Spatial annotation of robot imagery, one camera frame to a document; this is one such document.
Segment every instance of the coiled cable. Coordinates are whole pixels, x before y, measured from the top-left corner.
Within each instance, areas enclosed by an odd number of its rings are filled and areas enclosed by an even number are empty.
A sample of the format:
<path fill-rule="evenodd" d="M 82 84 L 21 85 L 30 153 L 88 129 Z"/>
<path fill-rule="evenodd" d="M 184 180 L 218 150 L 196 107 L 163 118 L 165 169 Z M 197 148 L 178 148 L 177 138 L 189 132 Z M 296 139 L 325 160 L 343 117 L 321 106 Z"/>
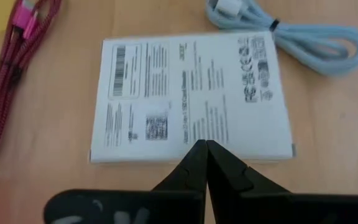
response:
<path fill-rule="evenodd" d="M 275 22 L 255 1 L 238 1 L 241 2 L 236 11 L 238 15 L 216 9 L 216 2 L 207 1 L 206 13 L 210 21 L 221 29 L 247 30 L 268 30 Z M 233 2 L 225 4 L 230 7 L 236 5 Z M 273 35 L 279 47 L 320 74 L 340 77 L 358 68 L 358 29 L 354 27 L 291 25 L 281 22 Z M 339 40 L 352 43 L 356 52 L 350 55 L 347 47 Z"/>
<path fill-rule="evenodd" d="M 27 2 L 17 0 L 12 8 L 0 53 L 0 138 L 22 72 L 29 66 L 45 37 L 61 1 L 39 0 L 32 9 L 28 9 Z M 48 13 L 42 21 L 38 21 L 38 10 L 47 2 Z"/>

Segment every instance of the wooden table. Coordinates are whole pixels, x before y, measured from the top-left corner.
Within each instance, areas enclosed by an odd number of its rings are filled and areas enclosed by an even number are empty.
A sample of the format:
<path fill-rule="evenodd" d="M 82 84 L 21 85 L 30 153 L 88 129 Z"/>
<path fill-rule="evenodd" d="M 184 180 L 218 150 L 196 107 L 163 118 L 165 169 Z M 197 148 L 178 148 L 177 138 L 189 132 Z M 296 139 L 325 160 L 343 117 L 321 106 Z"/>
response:
<path fill-rule="evenodd" d="M 294 23 L 358 26 L 358 0 L 259 1 Z M 18 88 L 0 142 L 0 223 L 41 223 L 71 188 L 148 190 L 174 164 L 88 162 L 101 42 L 108 37 L 215 31 L 194 0 L 65 0 Z M 322 77 L 279 51 L 298 156 L 252 164 L 293 192 L 358 194 L 358 71 Z M 206 223 L 213 221 L 208 203 Z"/>

